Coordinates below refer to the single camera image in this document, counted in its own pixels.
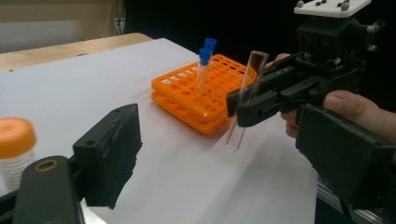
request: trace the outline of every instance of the human hand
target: human hand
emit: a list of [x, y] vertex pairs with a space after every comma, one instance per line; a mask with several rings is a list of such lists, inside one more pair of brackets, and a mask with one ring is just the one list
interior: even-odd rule
[[[288, 56], [289, 54], [286, 53], [279, 54], [274, 62]], [[329, 92], [322, 106], [396, 144], [396, 114], [381, 109], [373, 101], [350, 91], [339, 90]], [[297, 137], [299, 129], [295, 124], [296, 111], [281, 113], [281, 117], [286, 121], [286, 134], [293, 138]]]

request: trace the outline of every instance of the orange test tube rack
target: orange test tube rack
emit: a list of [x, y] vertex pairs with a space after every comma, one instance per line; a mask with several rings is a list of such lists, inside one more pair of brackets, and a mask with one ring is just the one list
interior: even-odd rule
[[151, 99], [162, 108], [205, 134], [227, 124], [226, 97], [241, 88], [246, 67], [221, 54], [213, 55], [203, 100], [195, 99], [198, 63], [179, 68], [151, 81]]

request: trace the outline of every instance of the orange cap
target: orange cap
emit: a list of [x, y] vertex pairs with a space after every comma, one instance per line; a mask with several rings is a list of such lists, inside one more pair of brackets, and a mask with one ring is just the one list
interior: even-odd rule
[[0, 119], [0, 159], [20, 156], [34, 145], [35, 132], [27, 119]]

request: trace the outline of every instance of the blue cap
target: blue cap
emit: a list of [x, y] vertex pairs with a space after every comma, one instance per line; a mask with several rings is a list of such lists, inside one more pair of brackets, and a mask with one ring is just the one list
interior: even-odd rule
[[213, 53], [217, 43], [218, 41], [216, 39], [208, 37], [205, 39], [204, 48], [212, 50]]
[[210, 49], [199, 49], [200, 64], [208, 65], [211, 54], [212, 54], [212, 50]]

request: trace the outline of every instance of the table surface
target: table surface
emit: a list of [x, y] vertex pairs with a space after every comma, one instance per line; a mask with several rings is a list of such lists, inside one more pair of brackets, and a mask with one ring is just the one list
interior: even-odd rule
[[59, 59], [3, 69], [0, 118], [32, 121], [38, 159], [70, 157], [72, 145], [108, 112], [138, 104], [143, 146], [134, 175], [114, 210], [93, 208], [108, 223], [314, 223], [317, 173], [279, 115], [247, 128], [230, 153], [226, 127], [198, 133], [150, 100], [150, 81], [196, 63], [195, 53], [148, 38]]

